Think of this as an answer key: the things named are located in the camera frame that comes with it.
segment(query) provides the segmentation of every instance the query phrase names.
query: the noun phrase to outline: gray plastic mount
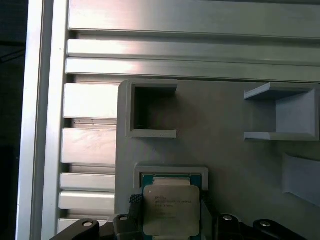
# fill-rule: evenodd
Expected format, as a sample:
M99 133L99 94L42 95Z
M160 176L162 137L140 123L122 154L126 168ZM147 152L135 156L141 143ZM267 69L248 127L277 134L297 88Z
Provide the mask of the gray plastic mount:
M320 207L320 161L284 155L283 192Z
M148 104L161 98L174 97L177 80L132 79L126 81L126 137L171 138L177 137L175 129L152 129L148 120Z
M257 108L272 107L264 121L269 132L245 132L244 139L319 141L319 90L316 84L270 82L244 92L245 100L263 102Z

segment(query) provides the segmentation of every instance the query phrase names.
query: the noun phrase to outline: square bracket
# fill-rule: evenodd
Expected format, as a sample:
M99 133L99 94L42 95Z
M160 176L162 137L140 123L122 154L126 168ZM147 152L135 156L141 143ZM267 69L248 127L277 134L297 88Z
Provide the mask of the square bracket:
M127 80L125 135L130 138L177 137L176 129L152 129L148 120L148 107L154 100L174 97L177 80L133 79Z
M265 101L264 107L270 107L273 112L266 112L264 117L265 125L269 126L270 131L245 132L244 139L319 141L317 88L315 84L270 82L245 91L245 100Z

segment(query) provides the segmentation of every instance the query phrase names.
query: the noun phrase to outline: gray 3d-printed holder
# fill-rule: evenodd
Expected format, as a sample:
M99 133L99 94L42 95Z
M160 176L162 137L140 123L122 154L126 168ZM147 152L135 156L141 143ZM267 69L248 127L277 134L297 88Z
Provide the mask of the gray 3d-printed holder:
M174 98L149 105L150 125L177 129L178 137L127 137L128 83L118 89L115 213L128 212L135 167L201 166L209 170L212 203L247 225L272 219L309 240L320 239L320 207L283 191L283 154L320 156L320 141L244 141L244 132L271 132L275 102L244 100L257 82L179 80ZM292 83L285 83L288 88ZM318 85L311 84L309 89Z
M126 82L126 137L171 138L177 137L175 129L155 129L149 121L148 106L162 98L174 97L177 80L132 79Z
M255 101L257 108L270 108L264 118L268 132L245 132L244 139L319 141L319 87L316 84L270 82L245 91L244 99Z
M320 161L285 154L282 171L284 193L291 193L320 207Z

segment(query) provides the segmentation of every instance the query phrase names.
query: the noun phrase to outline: silver metal bar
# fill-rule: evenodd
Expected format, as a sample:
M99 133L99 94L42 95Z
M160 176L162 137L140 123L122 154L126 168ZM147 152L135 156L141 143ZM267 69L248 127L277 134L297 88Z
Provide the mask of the silver metal bar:
M115 175L116 174L116 165L105 166L105 165L79 165L71 164L69 167L71 173L78 174L107 174Z
M106 75L75 75L75 84L113 84L120 85L128 78L125 76L106 76Z
M70 0L69 29L320 38L320 6L186 0Z
M116 164L115 130L65 128L62 134L62 163Z
M59 208L66 210L101 210L115 212L115 194L110 192L62 191Z
M115 192L114 175L62 173L60 188L62 190Z
M70 227L76 221L80 219L68 219L68 218L60 218L58 221L58 233L62 232L66 228ZM106 220L98 220L100 227L106 224Z
M68 74L134 75L251 81L318 82L320 67L227 62L73 58Z
M119 84L75 84L64 87L65 118L117 119Z
M28 4L16 240L41 239L53 4Z
M116 119L73 118L71 125L75 129L117 130Z
M69 57L320 66L317 47L70 39Z
M68 3L68 0L59 0L53 4L41 239L51 239L58 229Z

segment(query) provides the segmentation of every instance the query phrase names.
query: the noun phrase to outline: dark background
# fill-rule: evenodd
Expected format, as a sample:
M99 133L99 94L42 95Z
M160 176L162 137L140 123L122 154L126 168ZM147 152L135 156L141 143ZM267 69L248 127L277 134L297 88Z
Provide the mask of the dark background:
M27 0L0 0L1 240L14 239L16 231L27 19Z

